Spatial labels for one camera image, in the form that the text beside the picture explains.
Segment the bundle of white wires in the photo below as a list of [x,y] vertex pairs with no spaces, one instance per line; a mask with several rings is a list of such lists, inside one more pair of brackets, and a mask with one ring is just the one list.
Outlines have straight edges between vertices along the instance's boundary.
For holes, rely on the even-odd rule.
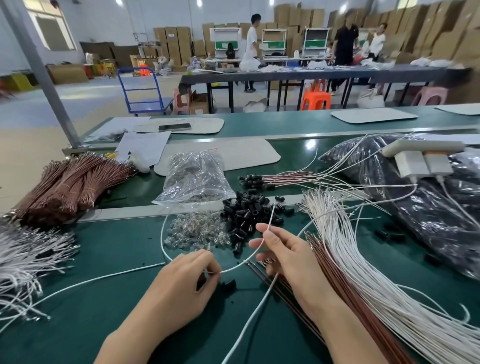
[[[411,348],[435,364],[480,363],[480,329],[452,318],[431,298],[393,283],[360,254],[356,230],[332,191],[308,191],[303,209],[312,218],[332,260],[373,313]],[[404,292],[412,290],[436,307],[424,305]]]

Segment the floor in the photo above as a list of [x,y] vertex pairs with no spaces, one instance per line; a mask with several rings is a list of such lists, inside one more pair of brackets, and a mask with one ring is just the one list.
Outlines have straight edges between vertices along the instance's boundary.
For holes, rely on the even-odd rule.
[[[151,77],[123,78],[126,87],[151,87]],[[159,78],[160,91],[164,96],[173,95],[180,75]],[[256,92],[243,92],[243,85],[234,86],[235,111],[241,112],[249,101],[259,101],[267,96],[266,83],[256,83]],[[205,85],[197,85],[197,92],[205,92]],[[359,92],[365,87],[355,86],[350,95],[349,107],[356,107]],[[85,84],[58,85],[57,92],[78,134],[83,134],[104,119],[128,116],[123,92],[118,79],[97,78]],[[339,104],[341,91],[332,98]],[[299,87],[289,86],[287,104],[281,110],[295,110]],[[155,91],[132,92],[134,99],[151,97]],[[270,93],[271,106],[276,110],[278,92]],[[230,112],[228,91],[215,90],[214,101],[217,113]],[[42,90],[18,93],[15,97],[0,99],[0,213],[8,212],[38,182],[42,169],[52,159],[64,158],[61,151],[68,140],[59,127],[57,119]]]

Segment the metal pole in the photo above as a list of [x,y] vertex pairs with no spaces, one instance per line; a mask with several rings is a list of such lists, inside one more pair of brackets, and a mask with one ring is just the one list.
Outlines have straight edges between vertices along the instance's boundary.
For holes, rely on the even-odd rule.
[[0,0],[0,9],[3,11],[10,28],[12,28],[13,34],[15,34],[15,37],[20,44],[20,48],[24,52],[24,55],[27,58],[30,67],[32,68],[36,80],[40,84],[40,87],[42,87],[43,93],[45,94],[48,103],[52,107],[52,110],[57,117],[63,132],[70,142],[70,145],[73,148],[80,147],[82,143],[78,137],[77,131],[73,127],[72,121],[70,120],[67,111],[65,110],[60,97],[57,94],[57,90],[55,90],[55,86],[53,85],[53,82],[50,79],[45,66],[43,65],[43,61],[36,50],[35,44],[33,43],[30,35],[27,32],[27,29],[23,24],[23,20],[19,18],[18,14],[12,14],[7,6],[6,0]]

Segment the window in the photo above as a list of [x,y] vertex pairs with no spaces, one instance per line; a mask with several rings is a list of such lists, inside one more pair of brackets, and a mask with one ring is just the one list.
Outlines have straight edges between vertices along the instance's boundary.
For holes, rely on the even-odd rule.
[[75,50],[72,36],[56,1],[23,0],[33,25],[49,50]]
[[417,5],[417,1],[418,0],[399,0],[396,8],[397,9],[411,8],[415,5]]

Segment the person's left hand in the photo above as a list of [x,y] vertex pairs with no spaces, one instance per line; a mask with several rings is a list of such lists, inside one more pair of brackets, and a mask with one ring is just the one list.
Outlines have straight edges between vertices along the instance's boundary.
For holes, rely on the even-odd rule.
[[[213,275],[197,291],[197,281],[205,269]],[[160,270],[118,330],[133,330],[137,334],[140,330],[144,338],[152,340],[152,345],[158,345],[203,312],[220,279],[221,270],[213,254],[207,250],[180,254]]]

